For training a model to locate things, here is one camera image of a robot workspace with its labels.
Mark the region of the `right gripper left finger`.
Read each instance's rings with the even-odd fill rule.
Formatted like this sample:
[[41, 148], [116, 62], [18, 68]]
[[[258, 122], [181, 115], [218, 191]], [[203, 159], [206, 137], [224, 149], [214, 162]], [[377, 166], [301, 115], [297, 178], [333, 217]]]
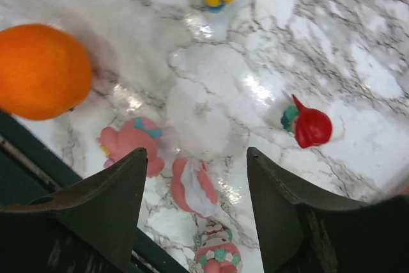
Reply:
[[1, 272], [128, 272], [147, 162], [138, 148], [62, 191], [1, 208]]

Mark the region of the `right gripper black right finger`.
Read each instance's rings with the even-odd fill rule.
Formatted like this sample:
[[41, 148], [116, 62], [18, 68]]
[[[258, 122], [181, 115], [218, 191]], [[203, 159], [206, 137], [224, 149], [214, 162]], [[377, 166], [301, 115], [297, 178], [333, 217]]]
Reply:
[[265, 272], [407, 272], [408, 196], [364, 203], [285, 170], [257, 148], [247, 177]]

